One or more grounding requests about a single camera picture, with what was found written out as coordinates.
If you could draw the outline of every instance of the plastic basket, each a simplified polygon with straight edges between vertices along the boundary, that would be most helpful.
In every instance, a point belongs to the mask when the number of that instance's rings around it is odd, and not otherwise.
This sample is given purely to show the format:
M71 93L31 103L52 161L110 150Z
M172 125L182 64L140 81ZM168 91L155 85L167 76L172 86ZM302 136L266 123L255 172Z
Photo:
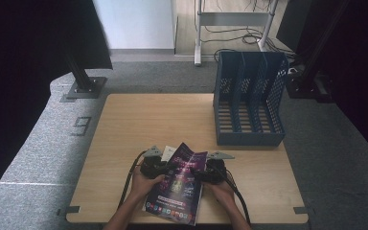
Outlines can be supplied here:
M217 143L278 146L288 60L277 52L221 52L214 93Z

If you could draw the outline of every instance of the person's left hand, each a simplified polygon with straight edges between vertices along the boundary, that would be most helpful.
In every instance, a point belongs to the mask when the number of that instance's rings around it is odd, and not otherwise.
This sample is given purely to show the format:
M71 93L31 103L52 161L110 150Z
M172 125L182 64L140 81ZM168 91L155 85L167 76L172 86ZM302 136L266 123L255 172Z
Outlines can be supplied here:
M145 197L153 187L153 185L161 182L164 179L164 174L158 175L154 179L149 179L140 172L140 165L143 164L143 160L133 171L132 176L132 187L130 189L130 194L138 196L140 198Z

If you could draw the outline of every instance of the person's arm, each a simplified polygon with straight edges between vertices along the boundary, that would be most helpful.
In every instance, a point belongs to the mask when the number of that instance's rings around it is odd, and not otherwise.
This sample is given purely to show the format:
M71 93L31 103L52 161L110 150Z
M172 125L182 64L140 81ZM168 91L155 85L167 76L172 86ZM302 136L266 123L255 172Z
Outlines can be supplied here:
M127 225L130 222L136 206L150 192L153 185L161 182L163 178L164 175L159 175L155 179L148 179L140 173L140 166L137 166L133 171L132 186L129 195L103 230L127 229Z
M232 188L228 183L226 183L226 181L223 181L218 185L204 183L204 186L212 191L217 201L222 205L234 230L251 230L251 227L247 223L246 219L244 219L241 211L235 203Z

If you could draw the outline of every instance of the flyer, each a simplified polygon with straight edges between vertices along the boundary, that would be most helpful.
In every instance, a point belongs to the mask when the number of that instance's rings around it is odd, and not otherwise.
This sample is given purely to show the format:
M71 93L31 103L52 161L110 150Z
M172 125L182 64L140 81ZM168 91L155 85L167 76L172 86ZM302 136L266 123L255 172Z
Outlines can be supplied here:
M195 153L182 143L169 160L177 168L151 189L144 210L163 219L195 226L202 183L195 180L190 168L203 171L206 158L207 151Z

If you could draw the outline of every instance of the light wood tabletop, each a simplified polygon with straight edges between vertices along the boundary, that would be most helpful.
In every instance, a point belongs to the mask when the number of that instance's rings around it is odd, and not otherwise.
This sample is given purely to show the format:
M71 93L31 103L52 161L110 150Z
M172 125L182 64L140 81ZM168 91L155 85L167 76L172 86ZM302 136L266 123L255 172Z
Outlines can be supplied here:
M220 150L245 199L252 223L305 223L304 207L283 142L278 147L218 146L213 94L112 94L103 108L67 214L70 222L108 222L115 213L127 173L137 155L157 146ZM137 207L131 222L171 223ZM223 209L204 188L196 223L229 223Z

